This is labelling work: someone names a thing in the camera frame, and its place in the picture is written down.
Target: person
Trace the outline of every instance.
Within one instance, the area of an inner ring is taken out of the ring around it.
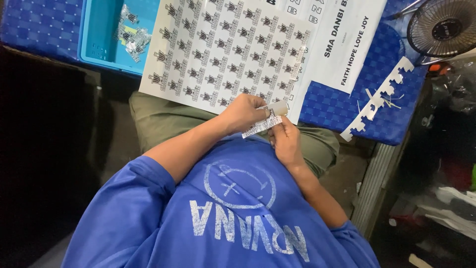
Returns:
[[[144,154],[97,192],[62,267],[379,267],[317,179],[335,136],[283,116],[269,141],[243,139],[264,105],[240,94],[215,116],[134,93]]]

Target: electric fan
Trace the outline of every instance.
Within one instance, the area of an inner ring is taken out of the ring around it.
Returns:
[[[440,58],[427,65],[476,48],[476,0],[417,0],[386,19],[413,13],[407,28],[410,46],[422,57]]]

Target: floor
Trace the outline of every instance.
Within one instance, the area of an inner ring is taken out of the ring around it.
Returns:
[[[96,123],[90,160],[104,184],[127,162],[140,155],[137,133],[130,116],[128,98],[140,81],[112,72],[88,71],[86,80],[97,90]],[[365,140],[347,143],[340,139],[336,165],[320,178],[322,185],[341,204],[350,217],[357,184],[362,181],[375,144]],[[66,237],[31,268],[60,267],[70,237]]]

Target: blue t-shirt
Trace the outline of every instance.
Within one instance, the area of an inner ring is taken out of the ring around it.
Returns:
[[[62,267],[379,264],[350,221],[324,224],[269,143],[232,136],[177,186],[153,159],[129,162],[91,201]]]

